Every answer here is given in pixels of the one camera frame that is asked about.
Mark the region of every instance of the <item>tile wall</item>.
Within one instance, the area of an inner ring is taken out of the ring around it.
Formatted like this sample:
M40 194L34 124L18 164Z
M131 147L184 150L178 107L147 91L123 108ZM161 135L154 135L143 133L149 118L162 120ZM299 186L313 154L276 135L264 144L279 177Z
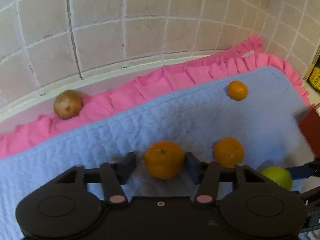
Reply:
M302 76L320 0L0 0L0 107L111 70L228 49L252 33Z

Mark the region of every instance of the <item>ruffled pink fabric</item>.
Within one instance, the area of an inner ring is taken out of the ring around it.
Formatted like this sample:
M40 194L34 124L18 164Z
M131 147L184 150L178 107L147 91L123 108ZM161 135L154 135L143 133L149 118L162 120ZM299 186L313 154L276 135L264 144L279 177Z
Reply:
M17 126L13 132L0 135L0 158L25 151L53 136L107 118L169 92L267 65L281 70L306 105L309 105L308 93L301 86L302 79L290 64L274 55L261 53L261 48L260 37L253 35L227 51L182 64L163 66L117 89L83 97L84 106L77 117L64 121L55 114L41 115L34 122ZM251 50L254 50L254 55L241 57Z

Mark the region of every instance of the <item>yellow package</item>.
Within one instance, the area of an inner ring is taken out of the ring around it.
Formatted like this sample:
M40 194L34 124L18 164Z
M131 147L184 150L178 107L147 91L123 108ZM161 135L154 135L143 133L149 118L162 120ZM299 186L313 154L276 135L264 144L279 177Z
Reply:
M313 68L308 81L316 90L320 90L320 67Z

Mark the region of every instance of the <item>white tile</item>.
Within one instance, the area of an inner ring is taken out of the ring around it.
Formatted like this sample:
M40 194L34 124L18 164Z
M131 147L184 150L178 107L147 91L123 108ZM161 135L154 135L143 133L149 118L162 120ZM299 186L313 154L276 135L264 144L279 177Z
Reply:
M238 27L223 25L217 49L230 49L236 39Z
M6 103L8 103L8 101L0 95L0 107L4 106Z
M298 58L301 59L302 62L308 65L312 60L315 49L316 46L298 35L292 46L292 53L294 53Z
M205 0L202 18L214 21L223 21L228 0Z
M320 37L320 25L305 15L302 19L299 32L312 43L317 44Z
M27 68L28 61L21 54L0 65L0 90L8 102L36 88Z
M43 41L29 48L28 54L41 85L78 72L69 34Z
M282 11L280 13L279 19L281 22L297 29L301 20L302 12L293 8L292 6L283 5Z
M300 77L303 76L307 66L303 64L300 60L297 59L294 55L290 55L288 58L288 62L292 66L292 68L299 74Z
M196 50L215 49L221 31L221 23L201 21L196 38Z
M0 59L20 49L12 7L0 12Z
M127 58L160 54L164 39L165 19L126 21Z
M121 23L94 25L74 32L81 70L123 60Z
M195 40L196 26L196 20L169 19L165 52L191 50Z
M245 12L245 3L240 0L230 0L224 23L240 25Z
M26 44L69 29L66 0L22 0L18 7Z
M121 0L72 0L74 26L116 19L121 15Z

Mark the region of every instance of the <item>pink pad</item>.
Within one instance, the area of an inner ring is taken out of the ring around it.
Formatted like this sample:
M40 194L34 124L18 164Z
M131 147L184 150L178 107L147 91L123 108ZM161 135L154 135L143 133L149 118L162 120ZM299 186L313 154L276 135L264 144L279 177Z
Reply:
M107 118L166 93L267 65L281 70L306 105L309 105L308 93L301 87L302 80L290 64L276 56L261 53L261 48L260 37L253 35L247 41L218 54L163 66L117 89L85 96L83 109L72 119L64 121L56 114L41 115L34 122L17 126L13 132L0 135L0 158L25 151L53 136ZM242 57L252 50L254 55Z

